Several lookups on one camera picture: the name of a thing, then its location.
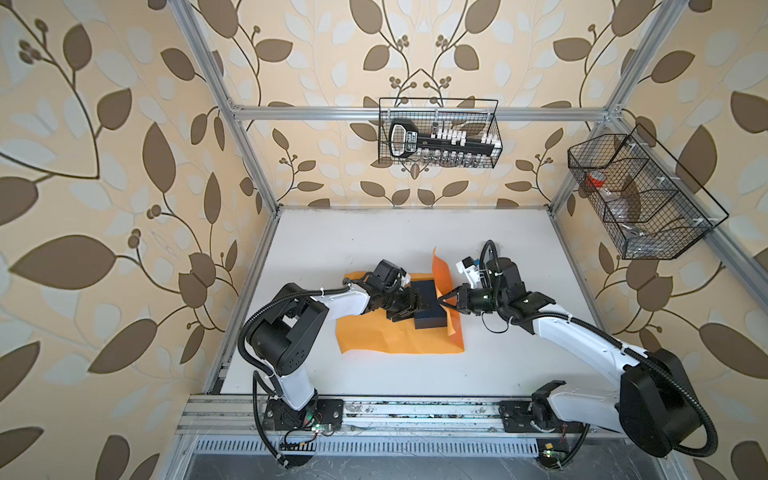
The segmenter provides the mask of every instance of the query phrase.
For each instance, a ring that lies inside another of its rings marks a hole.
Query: black wire basket
[[[652,158],[652,147],[674,160],[673,174]],[[569,148],[568,168],[626,260],[677,258],[728,218],[710,192],[640,124],[629,135],[604,134]]]
[[[502,154],[496,100],[379,99],[379,162],[493,168]]]

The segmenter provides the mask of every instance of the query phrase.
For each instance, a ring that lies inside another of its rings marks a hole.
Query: orange cloth
[[[358,279],[364,272],[346,275]],[[448,264],[432,252],[432,274],[412,273],[411,280],[435,280],[437,296],[453,290]],[[375,350],[384,353],[463,353],[462,320],[458,312],[445,309],[448,326],[416,329],[413,319],[393,322],[378,309],[365,315],[345,316],[336,324],[341,352]]]

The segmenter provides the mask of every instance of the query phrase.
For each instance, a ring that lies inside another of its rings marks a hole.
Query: beige wall
[[[266,222],[148,4],[0,2],[0,478],[157,474]]]
[[[766,20],[765,2],[691,2],[625,111],[629,119],[653,124],[659,139],[729,210],[731,218],[720,228],[764,266]],[[689,52],[693,60],[689,64],[689,54],[667,57],[674,51]],[[617,261],[587,200],[574,194],[559,219],[608,330],[648,349],[661,345],[683,360],[720,435],[717,453],[694,461],[701,477],[767,477],[766,313],[703,242],[658,265]],[[698,432],[685,444],[702,445],[703,437]]]
[[[615,17],[608,0],[238,3],[192,1],[232,97],[263,106],[433,95],[602,106],[655,15],[652,0],[620,5]]]
[[[369,124],[254,121],[247,126],[280,203],[378,208],[549,204],[568,170],[565,151],[588,133],[583,122],[501,122],[504,153],[496,167],[468,169],[393,164],[388,158],[382,163],[376,160],[377,127]],[[274,135],[285,138],[292,159],[296,155],[293,166],[281,163],[289,154]]]

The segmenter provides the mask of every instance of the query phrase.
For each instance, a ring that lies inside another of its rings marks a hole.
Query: white platform
[[[557,235],[543,210],[288,210],[283,213],[248,315],[286,283],[307,289],[340,286],[345,273],[373,270],[387,259],[408,272],[432,268],[432,249],[449,265],[477,258],[483,243],[518,264],[529,290],[593,322]],[[452,269],[456,286],[465,282]],[[503,327],[494,314],[493,329]],[[558,379],[609,389],[581,360],[520,327],[490,333],[462,316],[465,352],[458,355],[342,355],[336,322],[326,321],[305,365],[324,395],[529,396]],[[221,393],[251,393],[253,367],[235,351]]]

